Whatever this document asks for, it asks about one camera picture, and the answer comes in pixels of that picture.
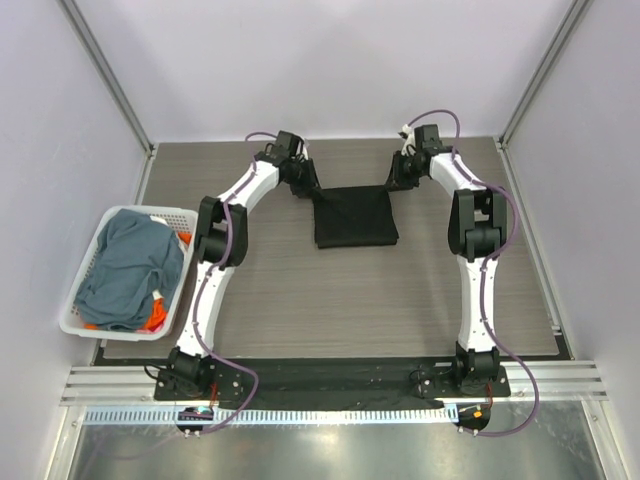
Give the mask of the black t-shirt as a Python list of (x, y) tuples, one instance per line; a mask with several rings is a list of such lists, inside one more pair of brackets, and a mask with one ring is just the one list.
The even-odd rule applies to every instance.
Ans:
[(384, 186), (321, 189), (312, 201), (319, 249), (391, 246), (399, 239)]

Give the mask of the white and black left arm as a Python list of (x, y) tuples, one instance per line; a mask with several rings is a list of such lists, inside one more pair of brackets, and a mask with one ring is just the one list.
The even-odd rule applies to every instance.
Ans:
[(205, 397), (213, 388), (213, 371), (220, 361), (213, 351), (213, 336), (228, 284), (248, 251), (249, 214), (283, 182), (304, 194), (317, 187), (306, 145), (296, 152), (269, 144), (232, 187), (201, 201), (193, 239), (194, 295), (184, 329), (159, 373), (158, 386), (193, 399)]

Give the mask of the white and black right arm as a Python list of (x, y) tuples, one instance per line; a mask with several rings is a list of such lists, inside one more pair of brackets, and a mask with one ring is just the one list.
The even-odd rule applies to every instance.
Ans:
[(499, 250), (508, 234), (507, 201), (473, 174), (460, 155), (446, 151), (395, 152), (386, 187), (410, 190), (424, 176), (451, 198), (447, 240), (461, 276), (462, 320), (450, 379), (457, 392), (469, 396), (499, 374), (500, 353), (493, 338), (494, 281)]

